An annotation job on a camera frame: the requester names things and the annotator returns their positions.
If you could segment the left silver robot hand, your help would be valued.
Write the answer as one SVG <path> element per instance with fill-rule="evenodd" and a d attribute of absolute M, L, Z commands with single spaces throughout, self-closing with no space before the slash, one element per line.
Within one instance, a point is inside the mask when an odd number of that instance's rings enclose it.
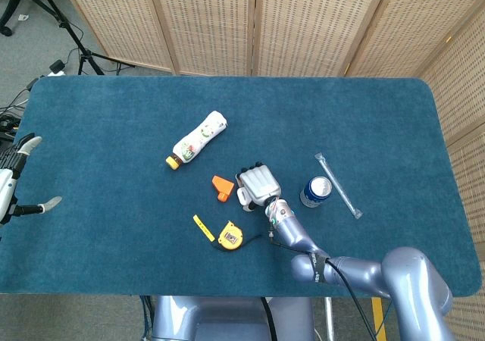
<path fill-rule="evenodd" d="M 15 191 L 17 182 L 25 167 L 32 150 L 42 141 L 41 136 L 30 133 L 19 142 L 10 145 L 1 151 L 1 226 L 6 225 L 12 217 L 21 217 L 30 214 L 44 214 L 51 211 L 62 200 L 56 196 L 37 205 L 18 205 Z"/>

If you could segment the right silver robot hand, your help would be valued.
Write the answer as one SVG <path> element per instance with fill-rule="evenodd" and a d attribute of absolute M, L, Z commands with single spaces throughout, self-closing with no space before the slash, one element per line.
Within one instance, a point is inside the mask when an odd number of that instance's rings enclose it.
<path fill-rule="evenodd" d="M 257 161 L 244 167 L 236 174 L 239 203 L 244 211 L 254 211 L 258 206 L 265 208 L 273 199 L 280 197 L 281 187 L 267 165 Z"/>

